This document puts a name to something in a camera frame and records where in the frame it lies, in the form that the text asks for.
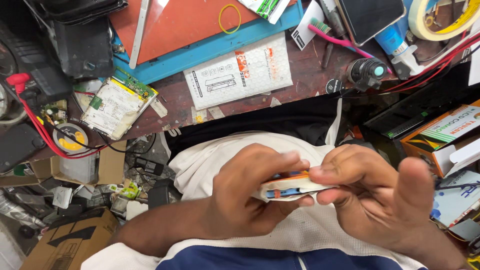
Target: bubble mailer envelope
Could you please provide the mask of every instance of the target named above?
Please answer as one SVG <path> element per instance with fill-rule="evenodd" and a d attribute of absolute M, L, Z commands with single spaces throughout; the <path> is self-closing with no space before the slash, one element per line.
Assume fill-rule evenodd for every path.
<path fill-rule="evenodd" d="M 293 85 L 284 32 L 183 73 L 196 110 Z"/>

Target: wooden workbench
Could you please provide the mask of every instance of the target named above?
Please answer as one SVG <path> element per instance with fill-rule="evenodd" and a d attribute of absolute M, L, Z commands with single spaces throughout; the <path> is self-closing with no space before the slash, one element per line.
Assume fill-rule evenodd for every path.
<path fill-rule="evenodd" d="M 451 23 L 450 10 L 440 10 L 438 19 L 444 22 L 445 25 Z M 276 98 L 284 104 L 311 98 L 317 94 L 323 95 L 325 94 L 326 83 L 333 78 L 342 80 L 346 83 L 347 87 L 352 86 L 351 83 L 348 82 L 346 70 L 353 60 L 362 58 L 359 54 L 335 45 L 328 67 L 324 69 L 321 65 L 326 47 L 326 41 L 324 39 L 315 36 L 303 51 L 300 51 L 297 47 L 289 31 L 286 31 L 286 40 L 293 85 L 272 91 L 271 95 L 255 95 L 221 104 L 218 107 L 225 116 L 268 108 L 272 104 L 272 98 Z M 420 40 L 417 45 L 419 49 L 416 54 L 419 59 L 429 58 L 441 49 L 441 45 L 438 42 Z M 384 51 L 375 40 L 371 40 L 365 44 L 362 49 L 378 57 L 392 69 L 390 61 L 388 61 Z M 395 79 L 395 75 L 390 74 L 384 80 L 391 79 Z M 147 108 L 132 125 L 132 128 L 123 135 L 122 140 L 188 126 L 194 123 L 192 118 L 194 104 L 183 73 L 177 73 L 154 82 L 150 86 L 159 92 L 158 100 L 167 108 L 168 115 L 160 118 L 152 108 Z M 214 120 L 208 110 L 206 115 L 207 119 L 204 121 Z M 76 119 L 80 119 L 80 116 L 80 111 L 74 105 L 73 101 L 70 100 L 69 122 L 78 124 L 87 132 L 89 145 L 104 144 L 97 134 L 76 121 Z M 46 147 L 36 153 L 30 160 L 41 160 L 52 156 L 54 156 L 53 151 Z"/>

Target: smartphone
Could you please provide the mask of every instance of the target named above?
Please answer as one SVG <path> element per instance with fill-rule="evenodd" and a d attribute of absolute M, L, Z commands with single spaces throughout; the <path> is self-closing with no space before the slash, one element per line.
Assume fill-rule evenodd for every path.
<path fill-rule="evenodd" d="M 352 43 L 360 47 L 407 14 L 402 0 L 335 0 Z"/>

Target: blue tray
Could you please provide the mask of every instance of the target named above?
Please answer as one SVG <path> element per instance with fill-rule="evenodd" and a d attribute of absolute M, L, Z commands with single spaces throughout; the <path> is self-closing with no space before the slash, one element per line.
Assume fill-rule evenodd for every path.
<path fill-rule="evenodd" d="M 206 62 L 262 38 L 285 31 L 300 23 L 303 17 L 301 1 L 285 9 L 278 22 L 273 25 L 266 19 L 256 19 L 242 24 L 240 29 L 230 35 L 216 34 L 191 44 L 189 47 L 177 49 L 159 56 L 131 69 L 127 63 L 114 57 L 114 65 L 120 67 L 144 84 L 161 80 L 170 75 L 182 72 L 200 63 Z M 115 35 L 114 44 L 121 44 L 120 38 Z M 126 61 L 130 61 L 126 52 L 116 53 Z"/>

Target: hand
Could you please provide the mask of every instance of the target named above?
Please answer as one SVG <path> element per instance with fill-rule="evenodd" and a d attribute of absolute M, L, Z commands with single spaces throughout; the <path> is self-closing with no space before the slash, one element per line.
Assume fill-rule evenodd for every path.
<path fill-rule="evenodd" d="M 208 198 L 204 221 L 209 238 L 266 235 L 299 206 L 312 206 L 311 196 L 268 203 L 251 197 L 273 175 L 309 167 L 310 163 L 300 160 L 296 152 L 279 154 L 259 144 L 242 149 L 213 179 L 213 193 Z"/>
<path fill-rule="evenodd" d="M 319 192 L 317 201 L 333 203 L 340 226 L 357 239 L 405 254 L 419 244 L 419 234 L 436 230 L 428 221 L 433 179 L 420 159 L 403 160 L 397 172 L 375 151 L 343 145 L 311 168 L 310 178 L 340 185 Z"/>

